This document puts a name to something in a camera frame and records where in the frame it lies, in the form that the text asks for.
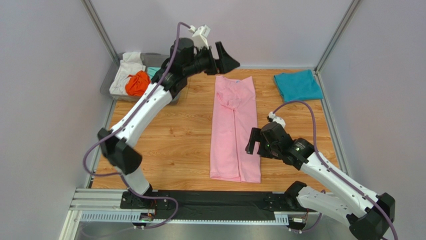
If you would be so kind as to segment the pink t shirt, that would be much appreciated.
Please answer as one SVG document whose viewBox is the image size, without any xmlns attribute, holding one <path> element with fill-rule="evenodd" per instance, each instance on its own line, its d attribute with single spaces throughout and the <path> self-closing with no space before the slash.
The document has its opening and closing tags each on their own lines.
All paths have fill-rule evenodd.
<svg viewBox="0 0 426 240">
<path fill-rule="evenodd" d="M 245 150 L 252 128 L 258 126 L 256 90 L 252 77 L 215 78 L 209 177 L 214 180 L 261 182 L 261 158 Z"/>
</svg>

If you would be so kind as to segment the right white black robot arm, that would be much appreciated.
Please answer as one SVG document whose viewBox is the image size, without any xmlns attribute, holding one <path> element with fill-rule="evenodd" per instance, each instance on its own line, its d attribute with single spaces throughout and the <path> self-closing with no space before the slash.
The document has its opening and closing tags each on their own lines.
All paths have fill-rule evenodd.
<svg viewBox="0 0 426 240">
<path fill-rule="evenodd" d="M 309 141 L 292 137 L 277 122 L 263 128 L 252 128 L 248 154 L 259 143 L 258 155 L 283 161 L 315 178 L 333 196 L 314 190 L 306 183 L 295 181 L 286 191 L 287 199 L 298 207 L 317 211 L 349 228 L 358 240 L 381 240 L 395 219 L 395 199 L 388 193 L 377 194 L 345 175 L 325 157 L 315 151 Z"/>
</svg>

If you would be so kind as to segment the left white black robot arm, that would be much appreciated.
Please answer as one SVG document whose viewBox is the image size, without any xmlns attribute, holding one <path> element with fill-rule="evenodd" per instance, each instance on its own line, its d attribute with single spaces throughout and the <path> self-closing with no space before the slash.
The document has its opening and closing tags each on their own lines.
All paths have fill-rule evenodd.
<svg viewBox="0 0 426 240">
<path fill-rule="evenodd" d="M 127 185 L 125 202 L 147 209 L 156 200 L 141 170 L 143 157 L 134 149 L 154 117 L 187 86 L 189 77 L 200 73 L 226 74 L 240 67 L 220 41 L 215 46 L 218 58 L 214 58 L 209 45 L 197 47 L 194 40 L 186 37 L 175 40 L 170 47 L 170 57 L 162 63 L 139 101 L 111 129 L 98 131 L 102 155 Z"/>
</svg>

